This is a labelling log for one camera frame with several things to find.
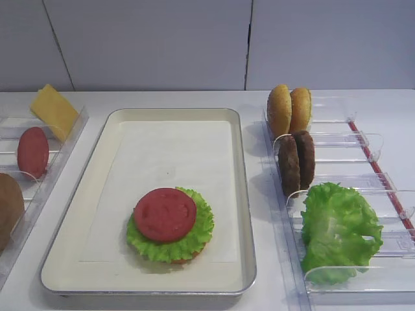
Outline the red tomato slice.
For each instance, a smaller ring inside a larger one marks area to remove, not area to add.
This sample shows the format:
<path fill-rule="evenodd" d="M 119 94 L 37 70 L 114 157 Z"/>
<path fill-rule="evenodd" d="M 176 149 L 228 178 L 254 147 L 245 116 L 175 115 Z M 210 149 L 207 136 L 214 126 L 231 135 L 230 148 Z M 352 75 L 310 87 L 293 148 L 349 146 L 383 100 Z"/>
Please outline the red tomato slice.
<path fill-rule="evenodd" d="M 134 223 L 144 237 L 161 243 L 182 239 L 192 230 L 197 216 L 194 200 L 184 191 L 158 188 L 136 204 Z"/>
<path fill-rule="evenodd" d="M 19 139 L 17 160 L 20 171 L 39 179 L 47 171 L 49 143 L 40 127 L 25 130 Z"/>

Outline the left brown meat patty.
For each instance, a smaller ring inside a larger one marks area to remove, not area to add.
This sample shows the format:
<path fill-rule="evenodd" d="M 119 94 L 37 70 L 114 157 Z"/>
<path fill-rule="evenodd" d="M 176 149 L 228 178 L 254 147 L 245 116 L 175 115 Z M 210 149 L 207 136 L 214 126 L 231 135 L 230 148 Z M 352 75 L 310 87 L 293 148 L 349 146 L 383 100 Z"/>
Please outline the left brown meat patty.
<path fill-rule="evenodd" d="M 284 136 L 279 142 L 278 165 L 281 187 L 285 197 L 300 189 L 300 166 L 297 145 L 292 135 Z"/>

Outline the brown meat patty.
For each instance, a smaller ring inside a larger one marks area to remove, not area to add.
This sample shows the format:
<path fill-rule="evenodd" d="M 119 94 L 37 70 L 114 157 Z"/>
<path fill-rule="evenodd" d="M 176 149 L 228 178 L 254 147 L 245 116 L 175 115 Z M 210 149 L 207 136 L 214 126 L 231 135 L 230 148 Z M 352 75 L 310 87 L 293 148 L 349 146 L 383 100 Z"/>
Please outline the brown meat patty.
<path fill-rule="evenodd" d="M 300 167 L 300 189 L 308 189 L 314 180 L 315 158 L 314 141 L 306 130 L 293 134 L 296 141 L 297 153 Z"/>
<path fill-rule="evenodd" d="M 285 197 L 300 189 L 300 166 L 297 145 L 292 135 L 284 136 L 279 142 L 278 165 L 281 187 Z"/>

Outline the green lettuce leaf on tray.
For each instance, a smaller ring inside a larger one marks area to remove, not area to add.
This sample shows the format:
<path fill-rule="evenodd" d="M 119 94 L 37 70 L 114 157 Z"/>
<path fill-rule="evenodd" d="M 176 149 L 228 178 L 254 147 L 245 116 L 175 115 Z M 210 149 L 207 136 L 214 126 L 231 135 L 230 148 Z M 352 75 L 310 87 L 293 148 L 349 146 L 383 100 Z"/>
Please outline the green lettuce leaf on tray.
<path fill-rule="evenodd" d="M 197 208 L 197 216 L 196 216 L 196 222 L 190 230 L 190 232 L 185 235 L 182 239 L 177 240 L 175 242 L 196 242 L 196 243 L 208 243 L 210 242 L 212 236 L 213 236 L 213 228 L 215 226 L 214 223 L 214 216 L 211 210 L 211 207 L 209 204 L 203 199 L 202 195 L 198 193 L 195 190 L 192 189 L 185 189 L 182 187 L 175 187 L 174 189 L 182 190 L 184 191 L 188 196 L 190 196 L 194 202 L 196 203 Z M 130 241 L 149 241 L 154 242 L 142 235 L 135 223 L 133 218 L 133 213 L 128 221 L 127 227 L 126 227 L 126 241 L 129 243 Z"/>

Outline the bun bottom under lettuce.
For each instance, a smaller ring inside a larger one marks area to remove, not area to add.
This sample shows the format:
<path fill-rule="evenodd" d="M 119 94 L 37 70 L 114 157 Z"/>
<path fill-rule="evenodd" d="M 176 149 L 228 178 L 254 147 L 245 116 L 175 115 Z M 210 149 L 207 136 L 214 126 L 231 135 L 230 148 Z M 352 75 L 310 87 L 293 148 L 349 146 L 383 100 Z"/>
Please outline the bun bottom under lettuce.
<path fill-rule="evenodd" d="M 149 241 L 130 241 L 130 246 L 144 259 L 152 262 L 168 264 L 185 264 L 198 256 L 205 248 L 206 243 L 173 242 L 158 244 Z"/>

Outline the right brown meat patty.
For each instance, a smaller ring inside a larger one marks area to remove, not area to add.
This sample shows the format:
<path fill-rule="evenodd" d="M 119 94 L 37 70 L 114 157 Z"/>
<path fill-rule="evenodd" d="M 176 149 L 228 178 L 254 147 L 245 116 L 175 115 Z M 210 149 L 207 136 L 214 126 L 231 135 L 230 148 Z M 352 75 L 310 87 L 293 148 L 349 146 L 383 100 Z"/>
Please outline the right brown meat patty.
<path fill-rule="evenodd" d="M 314 180 L 315 158 L 314 141 L 306 130 L 293 134 L 296 141 L 297 153 L 300 167 L 300 189 L 308 189 Z"/>

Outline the green lettuce leaf in rack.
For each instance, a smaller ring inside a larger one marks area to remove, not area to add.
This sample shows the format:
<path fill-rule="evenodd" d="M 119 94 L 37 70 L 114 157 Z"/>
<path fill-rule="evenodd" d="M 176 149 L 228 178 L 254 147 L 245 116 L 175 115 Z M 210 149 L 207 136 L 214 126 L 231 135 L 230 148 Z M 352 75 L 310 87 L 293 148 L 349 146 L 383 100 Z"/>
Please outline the green lettuce leaf in rack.
<path fill-rule="evenodd" d="M 327 182 L 311 187 L 304 204 L 306 280 L 334 285 L 365 272 L 383 245 L 383 226 L 366 199 L 353 188 Z"/>

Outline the yellow cheese slice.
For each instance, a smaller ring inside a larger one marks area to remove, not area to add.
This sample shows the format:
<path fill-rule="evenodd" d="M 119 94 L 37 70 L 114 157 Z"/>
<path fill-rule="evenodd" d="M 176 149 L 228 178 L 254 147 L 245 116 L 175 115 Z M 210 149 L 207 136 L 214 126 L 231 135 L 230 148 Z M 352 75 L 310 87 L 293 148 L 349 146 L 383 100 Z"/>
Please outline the yellow cheese slice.
<path fill-rule="evenodd" d="M 62 143 L 66 141 L 78 119 L 78 111 L 50 84 L 38 91 L 30 110 L 48 125 Z"/>

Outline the cream metal tray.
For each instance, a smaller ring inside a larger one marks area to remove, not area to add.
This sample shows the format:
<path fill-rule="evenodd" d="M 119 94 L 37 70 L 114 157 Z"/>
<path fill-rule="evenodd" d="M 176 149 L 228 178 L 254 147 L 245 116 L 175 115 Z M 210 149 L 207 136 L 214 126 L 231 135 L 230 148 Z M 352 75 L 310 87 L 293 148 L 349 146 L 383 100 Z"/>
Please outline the cream metal tray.
<path fill-rule="evenodd" d="M 185 264 L 152 262 L 138 255 L 127 241 L 128 253 L 120 261 L 81 260 L 97 207 L 88 198 L 86 184 L 91 176 L 88 166 L 95 150 L 103 147 L 101 138 L 113 139 L 116 136 L 116 128 L 122 122 L 145 121 L 226 121 L 231 124 L 240 200 L 237 211 L 240 247 L 237 261 L 208 262 L 203 259 L 203 250 Z M 109 114 L 43 263 L 41 282 L 44 287 L 63 295 L 236 296 L 251 287 L 255 276 L 255 250 L 239 114 L 229 108 L 126 108 Z"/>

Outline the left golden bun half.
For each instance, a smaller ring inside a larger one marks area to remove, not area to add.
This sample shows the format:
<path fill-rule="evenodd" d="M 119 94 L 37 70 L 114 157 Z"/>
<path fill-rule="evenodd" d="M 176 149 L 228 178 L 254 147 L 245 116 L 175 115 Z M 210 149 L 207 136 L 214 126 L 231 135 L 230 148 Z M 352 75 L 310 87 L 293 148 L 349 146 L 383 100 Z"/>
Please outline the left golden bun half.
<path fill-rule="evenodd" d="M 287 85 L 277 85 L 267 100 L 267 120 L 274 137 L 289 132 L 292 117 L 291 96 Z"/>

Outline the golden bun half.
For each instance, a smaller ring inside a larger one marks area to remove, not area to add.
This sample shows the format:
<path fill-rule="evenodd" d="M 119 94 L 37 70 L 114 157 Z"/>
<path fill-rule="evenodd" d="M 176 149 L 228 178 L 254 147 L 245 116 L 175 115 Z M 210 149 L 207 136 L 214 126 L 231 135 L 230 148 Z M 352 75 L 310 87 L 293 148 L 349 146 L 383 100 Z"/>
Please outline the golden bun half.
<path fill-rule="evenodd" d="M 292 116 L 289 132 L 294 133 L 306 130 L 312 112 L 311 92 L 305 87 L 298 87 L 291 91 Z"/>
<path fill-rule="evenodd" d="M 274 137 L 289 132 L 292 117 L 291 96 L 287 85 L 277 85 L 267 100 L 267 120 Z"/>

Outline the clear acrylic right rack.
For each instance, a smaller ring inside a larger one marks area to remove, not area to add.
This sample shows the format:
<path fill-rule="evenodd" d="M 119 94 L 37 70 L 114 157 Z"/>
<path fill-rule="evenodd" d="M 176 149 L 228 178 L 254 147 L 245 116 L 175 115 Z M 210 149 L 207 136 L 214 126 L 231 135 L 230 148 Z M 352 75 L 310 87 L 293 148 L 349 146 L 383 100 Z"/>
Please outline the clear acrylic right rack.
<path fill-rule="evenodd" d="M 356 189 L 383 226 L 383 245 L 365 272 L 358 271 L 355 277 L 334 285 L 318 285 L 306 280 L 300 264 L 305 255 L 301 212 L 305 210 L 307 191 L 299 190 L 285 197 L 278 166 L 279 140 L 273 136 L 267 117 L 262 118 L 268 156 L 266 166 L 272 174 L 277 199 L 271 209 L 272 221 L 290 310 L 353 310 L 362 305 L 382 305 L 390 309 L 414 303 L 414 235 L 403 226 L 381 178 L 372 170 L 361 149 L 362 143 L 348 126 L 348 121 L 355 123 L 356 116 L 349 103 L 348 97 L 313 99 L 313 118 L 309 125 L 315 145 L 313 183 L 331 182 Z M 383 136 L 360 132 L 379 165 Z M 389 173 L 382 171 L 414 226 L 414 188 L 397 188 Z"/>

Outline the clear acrylic left rack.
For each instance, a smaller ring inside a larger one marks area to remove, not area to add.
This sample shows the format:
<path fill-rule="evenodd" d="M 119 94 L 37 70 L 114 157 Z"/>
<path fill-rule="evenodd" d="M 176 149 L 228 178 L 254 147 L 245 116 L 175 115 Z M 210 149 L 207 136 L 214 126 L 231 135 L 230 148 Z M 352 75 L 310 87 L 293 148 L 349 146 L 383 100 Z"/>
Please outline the clear acrylic left rack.
<path fill-rule="evenodd" d="M 87 109 L 82 106 L 69 136 L 61 142 L 51 127 L 36 117 L 1 116 L 1 172 L 18 182 L 25 204 L 23 215 L 11 231 L 10 242 L 1 252 L 1 286 L 6 283 L 88 119 Z M 32 127 L 43 130 L 49 145 L 46 173 L 40 178 L 20 171 L 17 163 L 19 140 L 24 131 Z"/>

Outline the brown bun half left rack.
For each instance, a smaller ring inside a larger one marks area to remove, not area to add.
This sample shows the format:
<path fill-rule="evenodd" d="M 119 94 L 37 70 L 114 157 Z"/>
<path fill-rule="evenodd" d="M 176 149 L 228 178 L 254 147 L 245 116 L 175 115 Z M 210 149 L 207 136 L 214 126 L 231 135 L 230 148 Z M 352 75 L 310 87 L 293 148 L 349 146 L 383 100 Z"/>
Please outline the brown bun half left rack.
<path fill-rule="evenodd" d="M 6 248 L 11 232 L 25 210 L 23 195 L 17 181 L 1 173 L 1 252 Z"/>

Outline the red rail strip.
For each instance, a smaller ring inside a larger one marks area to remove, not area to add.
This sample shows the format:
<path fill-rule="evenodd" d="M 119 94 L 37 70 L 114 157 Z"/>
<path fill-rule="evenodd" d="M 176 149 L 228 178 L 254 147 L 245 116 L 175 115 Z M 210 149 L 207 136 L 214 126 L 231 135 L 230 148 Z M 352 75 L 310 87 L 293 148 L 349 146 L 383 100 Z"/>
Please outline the red rail strip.
<path fill-rule="evenodd" d="M 362 143 L 361 149 L 365 154 L 365 157 L 369 161 L 372 170 L 381 178 L 380 181 L 383 185 L 383 188 L 386 190 L 387 196 L 389 197 L 390 202 L 392 203 L 394 209 L 398 213 L 401 222 L 405 229 L 411 231 L 411 235 L 414 235 L 414 226 L 412 222 L 409 220 L 407 214 L 404 213 L 404 208 L 399 201 L 397 194 L 392 190 L 392 184 L 390 181 L 387 180 L 386 174 L 381 170 L 380 166 L 378 165 L 377 161 L 374 159 L 372 152 L 370 151 L 367 144 L 364 142 L 363 134 L 357 129 L 355 123 L 353 121 L 348 121 L 348 126 L 353 133 L 357 134 L 357 138 L 360 143 Z"/>

